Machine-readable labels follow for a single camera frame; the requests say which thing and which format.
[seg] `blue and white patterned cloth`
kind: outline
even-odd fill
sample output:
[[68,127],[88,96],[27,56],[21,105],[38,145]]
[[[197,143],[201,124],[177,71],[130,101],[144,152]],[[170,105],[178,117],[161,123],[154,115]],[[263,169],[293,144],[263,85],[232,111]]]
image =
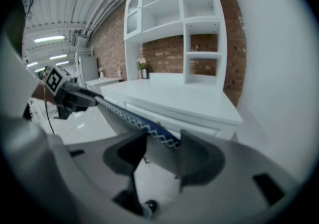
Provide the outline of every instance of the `blue and white patterned cloth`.
[[101,97],[96,97],[96,101],[110,110],[112,113],[119,116],[121,119],[129,122],[130,124],[140,128],[141,130],[147,132],[153,138],[159,139],[161,143],[169,148],[179,149],[180,140],[173,136],[162,126],[156,124],[155,122],[143,118],[137,114],[134,114],[128,110],[118,107]]

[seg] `red brick wall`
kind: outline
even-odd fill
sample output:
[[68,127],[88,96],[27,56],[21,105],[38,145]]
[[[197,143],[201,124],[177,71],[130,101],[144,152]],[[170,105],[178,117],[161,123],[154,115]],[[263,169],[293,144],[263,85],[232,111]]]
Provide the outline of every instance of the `red brick wall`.
[[[220,0],[226,20],[228,56],[224,92],[236,106],[243,90],[246,69],[246,37],[243,29],[241,11],[237,0]],[[123,4],[99,28],[91,41],[99,65],[106,69],[109,77],[117,76],[121,68],[126,79],[125,53],[123,42],[124,28]],[[201,51],[216,51],[215,35],[192,36],[191,48],[199,45]],[[141,54],[150,62],[151,72],[183,72],[183,36],[174,36],[143,44]],[[191,60],[191,73],[214,75],[216,62],[213,60]]]

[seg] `ceiling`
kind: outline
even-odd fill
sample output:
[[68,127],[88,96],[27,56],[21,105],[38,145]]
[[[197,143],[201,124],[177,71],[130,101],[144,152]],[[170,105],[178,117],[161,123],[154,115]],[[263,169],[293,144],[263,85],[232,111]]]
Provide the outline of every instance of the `ceiling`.
[[[24,29],[23,57],[42,66],[52,56],[68,54],[72,62],[78,36],[90,37],[124,1],[34,0]],[[36,38],[55,35],[65,35],[65,40],[34,42]]]

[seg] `white shelving unit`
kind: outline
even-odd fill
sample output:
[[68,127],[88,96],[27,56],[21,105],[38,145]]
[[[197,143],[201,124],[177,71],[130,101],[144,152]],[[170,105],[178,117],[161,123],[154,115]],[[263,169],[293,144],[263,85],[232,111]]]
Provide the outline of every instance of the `white shelving unit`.
[[[125,53],[128,80],[138,78],[140,44],[184,35],[183,83],[203,84],[222,91],[227,63],[227,36],[220,0],[127,0]],[[216,52],[191,52],[191,36],[216,34]],[[190,74],[191,59],[217,60],[216,76]]]

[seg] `black cable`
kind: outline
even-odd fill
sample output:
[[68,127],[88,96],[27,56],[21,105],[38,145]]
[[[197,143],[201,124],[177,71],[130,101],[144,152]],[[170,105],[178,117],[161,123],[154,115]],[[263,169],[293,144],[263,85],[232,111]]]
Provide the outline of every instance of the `black cable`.
[[54,133],[54,130],[53,130],[53,127],[52,127],[52,125],[51,125],[50,119],[49,119],[48,107],[47,107],[47,104],[46,104],[46,97],[45,97],[45,85],[44,85],[44,105],[45,105],[46,116],[47,116],[47,118],[48,118],[48,122],[49,122],[49,124],[50,124],[52,133],[55,134],[55,133]]

